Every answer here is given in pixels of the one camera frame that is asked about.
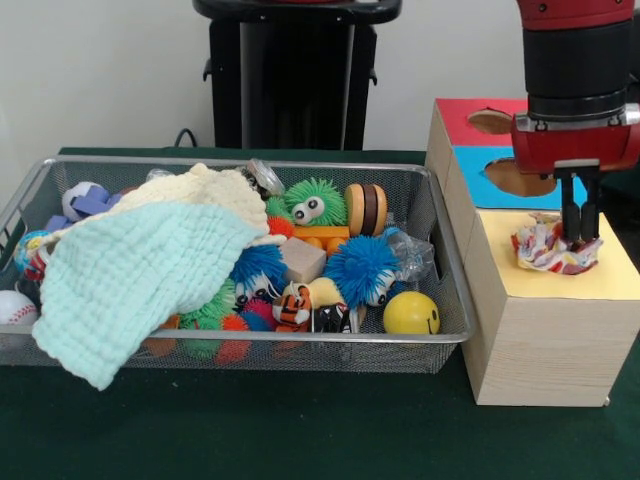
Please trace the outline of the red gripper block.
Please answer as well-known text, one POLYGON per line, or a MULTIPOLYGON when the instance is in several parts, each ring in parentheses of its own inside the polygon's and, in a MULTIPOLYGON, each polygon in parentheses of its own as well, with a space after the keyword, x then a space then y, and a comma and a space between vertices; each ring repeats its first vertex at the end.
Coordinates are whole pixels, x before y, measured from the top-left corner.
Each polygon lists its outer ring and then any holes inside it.
MULTIPOLYGON (((511 139, 518 169, 526 174, 553 174, 568 161, 598 161, 603 172, 632 168, 639 157, 639 124, 581 130, 520 130, 512 121, 511 139)), ((599 237, 599 188, 597 176, 581 176, 586 199, 580 208, 574 199, 571 173, 561 182, 563 238, 566 241, 599 237)))

